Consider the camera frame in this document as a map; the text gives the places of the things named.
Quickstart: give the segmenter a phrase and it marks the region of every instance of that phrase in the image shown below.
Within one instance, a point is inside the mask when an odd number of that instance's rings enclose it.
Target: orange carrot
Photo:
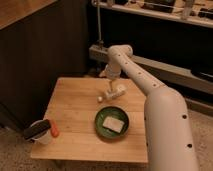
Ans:
[[[56,138],[59,136],[59,130],[57,128],[57,125],[53,120],[49,120],[49,121],[51,125],[51,128],[50,128],[51,135]]]

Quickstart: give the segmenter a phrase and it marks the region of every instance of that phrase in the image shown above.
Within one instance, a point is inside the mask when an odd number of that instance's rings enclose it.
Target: green bowl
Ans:
[[[103,122],[107,116],[119,119],[124,122],[124,126],[120,133],[112,131],[108,128],[103,127]],[[96,132],[105,138],[114,139],[123,136],[129,127],[129,118],[127,114],[120,108],[115,106],[108,106],[101,109],[95,117],[95,129]]]

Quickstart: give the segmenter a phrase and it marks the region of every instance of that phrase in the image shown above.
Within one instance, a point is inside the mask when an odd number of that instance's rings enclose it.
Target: cup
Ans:
[[[33,126],[36,123],[42,122],[43,120],[38,120],[35,121],[34,123],[31,124],[31,126]],[[47,145],[52,141],[52,135],[50,133],[50,129],[48,129],[47,131],[44,131],[38,135],[36,135],[35,137],[32,138],[33,140],[43,144],[43,145]]]

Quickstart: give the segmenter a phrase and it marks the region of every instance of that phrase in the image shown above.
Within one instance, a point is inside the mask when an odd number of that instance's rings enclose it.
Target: floor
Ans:
[[[213,117],[189,111],[200,171],[213,170]],[[52,161],[30,159],[32,143],[0,129],[0,171],[147,171],[144,164],[66,161],[59,169]]]

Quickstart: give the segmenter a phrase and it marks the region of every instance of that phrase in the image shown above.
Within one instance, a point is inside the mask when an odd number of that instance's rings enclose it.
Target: tofu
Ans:
[[[108,128],[117,133],[121,132],[123,126],[124,126],[123,121],[110,116],[107,116],[103,122],[103,127]]]

